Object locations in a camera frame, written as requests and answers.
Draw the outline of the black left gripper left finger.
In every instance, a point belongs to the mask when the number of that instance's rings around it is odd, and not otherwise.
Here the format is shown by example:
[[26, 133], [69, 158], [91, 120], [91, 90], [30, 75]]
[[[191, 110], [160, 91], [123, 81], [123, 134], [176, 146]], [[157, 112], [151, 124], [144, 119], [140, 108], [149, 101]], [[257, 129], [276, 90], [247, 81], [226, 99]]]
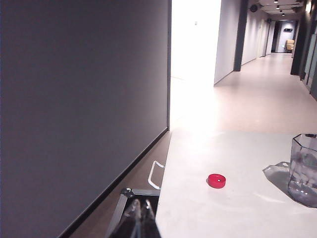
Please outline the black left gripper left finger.
[[109, 238], [139, 238], [141, 229], [141, 204], [134, 199], [124, 211], [119, 224], [114, 228]]

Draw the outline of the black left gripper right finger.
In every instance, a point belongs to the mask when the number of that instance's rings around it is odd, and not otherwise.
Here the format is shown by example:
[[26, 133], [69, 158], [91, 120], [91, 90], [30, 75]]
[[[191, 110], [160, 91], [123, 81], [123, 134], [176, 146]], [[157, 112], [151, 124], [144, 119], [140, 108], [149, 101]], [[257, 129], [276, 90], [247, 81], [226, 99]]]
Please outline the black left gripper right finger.
[[141, 209], [141, 237], [161, 238], [151, 203], [146, 199]]

